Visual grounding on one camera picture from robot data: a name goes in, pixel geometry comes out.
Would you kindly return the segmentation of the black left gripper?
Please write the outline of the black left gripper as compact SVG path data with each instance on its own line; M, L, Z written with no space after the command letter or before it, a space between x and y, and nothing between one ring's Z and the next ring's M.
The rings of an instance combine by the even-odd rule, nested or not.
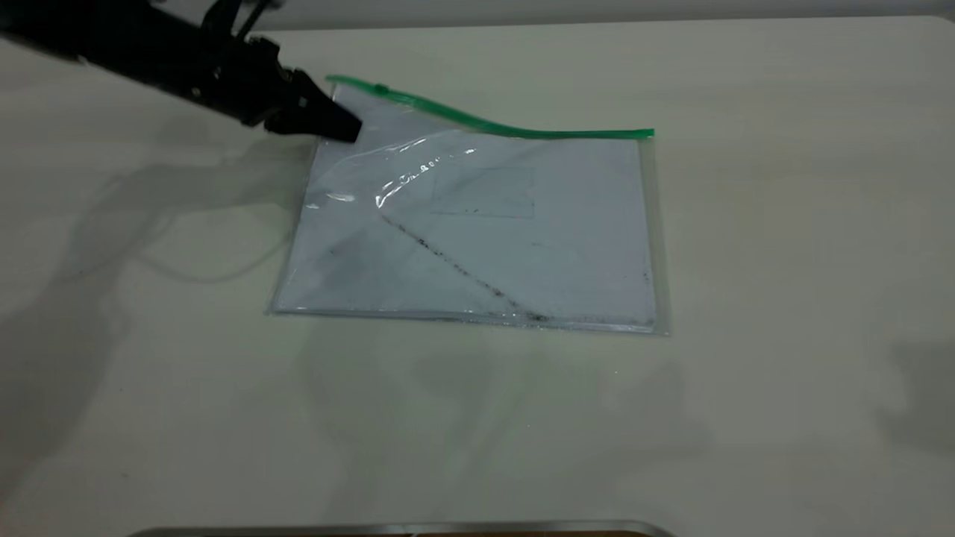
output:
M246 126L277 135L311 135L356 142L363 123L314 80L280 64L278 44L200 34L195 55L195 102Z

